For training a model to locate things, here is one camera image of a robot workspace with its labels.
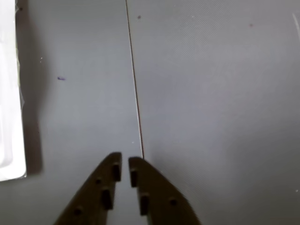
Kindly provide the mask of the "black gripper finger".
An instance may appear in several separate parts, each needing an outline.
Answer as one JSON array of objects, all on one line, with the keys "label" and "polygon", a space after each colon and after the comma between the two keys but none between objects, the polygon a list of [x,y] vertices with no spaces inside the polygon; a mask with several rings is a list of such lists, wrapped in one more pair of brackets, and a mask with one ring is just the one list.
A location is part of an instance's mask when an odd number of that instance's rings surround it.
[{"label": "black gripper finger", "polygon": [[76,192],[56,225],[105,225],[113,209],[115,186],[121,181],[122,154],[105,157]]},{"label": "black gripper finger", "polygon": [[131,187],[136,188],[140,215],[149,225],[200,225],[184,195],[140,157],[128,159]]}]

